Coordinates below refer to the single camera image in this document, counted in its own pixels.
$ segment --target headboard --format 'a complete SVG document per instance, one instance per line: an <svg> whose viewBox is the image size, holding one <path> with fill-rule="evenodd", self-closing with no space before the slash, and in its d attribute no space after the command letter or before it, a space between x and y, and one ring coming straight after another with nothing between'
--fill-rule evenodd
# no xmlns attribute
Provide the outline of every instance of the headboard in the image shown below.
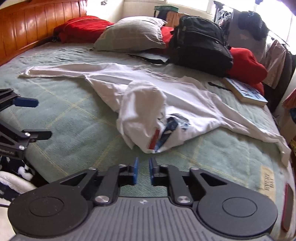
<svg viewBox="0 0 296 241"><path fill-rule="evenodd" d="M0 66L51 40L53 29L86 15L86 0L28 0L0 9Z"/></svg>

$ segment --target screw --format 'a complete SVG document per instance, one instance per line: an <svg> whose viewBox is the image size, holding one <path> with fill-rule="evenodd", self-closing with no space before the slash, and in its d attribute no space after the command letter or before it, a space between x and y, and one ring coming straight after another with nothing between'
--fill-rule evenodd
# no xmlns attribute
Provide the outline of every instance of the screw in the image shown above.
<svg viewBox="0 0 296 241"><path fill-rule="evenodd" d="M110 201L110 198L102 195L102 196L97 196L94 200L98 203L106 203Z"/></svg>
<svg viewBox="0 0 296 241"><path fill-rule="evenodd" d="M177 198L177 202L183 203L183 204L190 203L191 199L189 197L187 197L187 196L180 196L180 197Z"/></svg>

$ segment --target green stool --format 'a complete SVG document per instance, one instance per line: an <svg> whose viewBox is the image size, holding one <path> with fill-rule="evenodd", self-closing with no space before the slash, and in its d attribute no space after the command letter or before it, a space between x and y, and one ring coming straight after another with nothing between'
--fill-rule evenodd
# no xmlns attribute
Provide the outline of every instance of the green stool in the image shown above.
<svg viewBox="0 0 296 241"><path fill-rule="evenodd" d="M160 11L160 10L169 10L169 11L173 11L173 12L179 12L178 7L174 7L174 6L170 6L170 5L155 6L154 7L154 17L156 16L156 11Z"/></svg>

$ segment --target backpack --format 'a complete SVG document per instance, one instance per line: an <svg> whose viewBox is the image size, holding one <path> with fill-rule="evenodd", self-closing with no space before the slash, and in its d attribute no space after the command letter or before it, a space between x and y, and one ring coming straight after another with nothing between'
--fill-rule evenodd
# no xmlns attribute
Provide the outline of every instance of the backpack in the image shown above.
<svg viewBox="0 0 296 241"><path fill-rule="evenodd" d="M169 43L170 62L225 76L233 65L223 30L214 22L196 16L180 18L179 26L172 31Z"/></svg>

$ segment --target gray pillow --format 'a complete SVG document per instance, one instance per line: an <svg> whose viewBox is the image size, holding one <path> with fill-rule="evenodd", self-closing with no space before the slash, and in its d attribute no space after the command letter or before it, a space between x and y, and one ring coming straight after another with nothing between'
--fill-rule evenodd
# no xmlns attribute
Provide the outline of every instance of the gray pillow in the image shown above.
<svg viewBox="0 0 296 241"><path fill-rule="evenodd" d="M94 43L94 49L129 52L165 48L160 28L166 23L162 19L146 16L121 19L105 29Z"/></svg>

